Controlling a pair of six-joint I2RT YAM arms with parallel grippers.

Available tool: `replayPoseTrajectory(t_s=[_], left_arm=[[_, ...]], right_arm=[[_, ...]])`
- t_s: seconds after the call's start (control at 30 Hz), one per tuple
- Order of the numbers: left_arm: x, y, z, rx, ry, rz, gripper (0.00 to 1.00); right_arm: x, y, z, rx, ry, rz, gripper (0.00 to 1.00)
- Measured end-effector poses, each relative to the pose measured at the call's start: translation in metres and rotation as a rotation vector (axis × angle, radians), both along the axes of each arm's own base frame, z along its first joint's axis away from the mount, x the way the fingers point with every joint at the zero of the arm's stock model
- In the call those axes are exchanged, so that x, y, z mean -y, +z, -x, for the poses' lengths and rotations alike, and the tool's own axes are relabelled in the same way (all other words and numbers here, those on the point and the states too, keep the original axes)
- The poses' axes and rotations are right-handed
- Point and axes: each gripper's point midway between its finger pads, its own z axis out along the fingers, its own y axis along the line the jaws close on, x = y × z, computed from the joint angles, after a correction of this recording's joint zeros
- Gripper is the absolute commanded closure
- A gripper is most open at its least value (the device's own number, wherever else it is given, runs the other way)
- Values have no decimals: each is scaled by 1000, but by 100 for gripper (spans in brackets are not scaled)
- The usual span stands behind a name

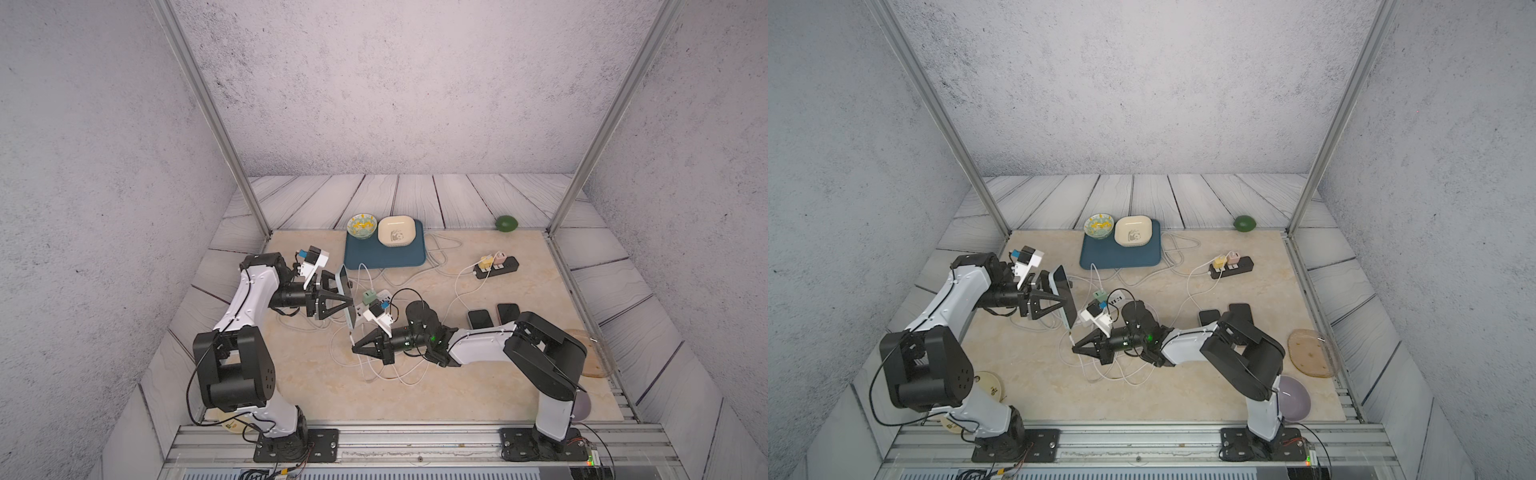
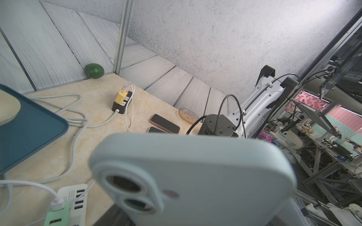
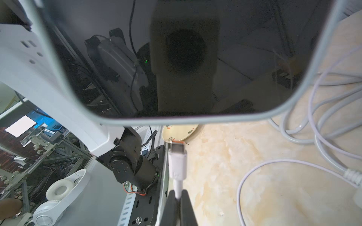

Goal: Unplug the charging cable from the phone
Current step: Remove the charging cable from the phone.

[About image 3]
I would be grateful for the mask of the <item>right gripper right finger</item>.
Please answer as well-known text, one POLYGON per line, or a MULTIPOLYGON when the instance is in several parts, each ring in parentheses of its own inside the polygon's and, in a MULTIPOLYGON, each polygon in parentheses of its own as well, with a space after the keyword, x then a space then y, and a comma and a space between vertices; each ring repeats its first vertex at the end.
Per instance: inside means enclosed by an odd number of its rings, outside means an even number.
POLYGON ((187 190, 182 191, 180 199, 180 222, 181 226, 198 226, 187 190))

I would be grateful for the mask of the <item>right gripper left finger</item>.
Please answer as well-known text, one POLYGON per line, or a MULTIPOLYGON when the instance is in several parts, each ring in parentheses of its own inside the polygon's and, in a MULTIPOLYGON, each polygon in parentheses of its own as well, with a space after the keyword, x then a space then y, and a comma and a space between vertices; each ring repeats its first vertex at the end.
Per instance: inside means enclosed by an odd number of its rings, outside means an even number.
POLYGON ((160 226, 176 226, 179 217, 179 200, 176 199, 175 191, 171 190, 168 194, 164 207, 160 226))

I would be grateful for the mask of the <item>black smartphone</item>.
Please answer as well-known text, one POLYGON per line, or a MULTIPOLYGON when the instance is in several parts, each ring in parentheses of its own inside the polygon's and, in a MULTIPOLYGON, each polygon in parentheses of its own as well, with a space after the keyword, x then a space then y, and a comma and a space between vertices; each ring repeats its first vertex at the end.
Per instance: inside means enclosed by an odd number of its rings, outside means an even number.
POLYGON ((96 72, 93 81, 110 99, 115 112, 109 115, 93 109, 70 73, 70 64, 56 46, 56 30, 75 34, 68 44, 84 35, 87 28, 103 28, 122 22, 125 1, 30 1, 29 15, 39 27, 51 68, 66 95, 84 115, 123 126, 138 121, 196 122, 253 121, 273 116, 295 104, 310 84, 323 57, 329 35, 335 28, 345 1, 244 1, 240 27, 248 29, 272 20, 283 49, 291 56, 297 43, 293 35, 302 24, 312 23, 316 44, 302 55, 302 77, 291 81, 287 96, 279 99, 266 89, 255 88, 251 96, 263 109, 258 113, 213 113, 212 86, 219 53, 222 15, 215 1, 156 1, 148 8, 151 17, 149 42, 139 50, 116 45, 114 37, 89 38, 86 50, 96 72))

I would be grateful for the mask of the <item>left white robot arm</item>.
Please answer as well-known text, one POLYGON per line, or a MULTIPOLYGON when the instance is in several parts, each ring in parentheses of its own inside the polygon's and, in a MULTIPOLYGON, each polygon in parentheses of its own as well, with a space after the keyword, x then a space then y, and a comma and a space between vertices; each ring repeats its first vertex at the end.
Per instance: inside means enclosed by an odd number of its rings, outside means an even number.
POLYGON ((90 118, 62 91, 47 51, 35 33, 18 24, 2 24, 1 82, 76 135, 113 171, 118 182, 128 181, 137 187, 137 194, 148 195, 157 185, 159 174, 141 156, 138 133, 130 126, 110 126, 90 118))

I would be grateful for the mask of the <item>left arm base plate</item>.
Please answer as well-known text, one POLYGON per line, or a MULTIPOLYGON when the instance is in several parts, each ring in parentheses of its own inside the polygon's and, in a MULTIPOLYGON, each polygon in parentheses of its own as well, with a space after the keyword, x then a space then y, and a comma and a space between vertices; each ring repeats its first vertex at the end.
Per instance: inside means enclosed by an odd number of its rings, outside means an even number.
POLYGON ((118 221, 119 226, 158 226, 167 200, 169 170, 166 146, 156 149, 156 179, 145 196, 127 194, 118 221))

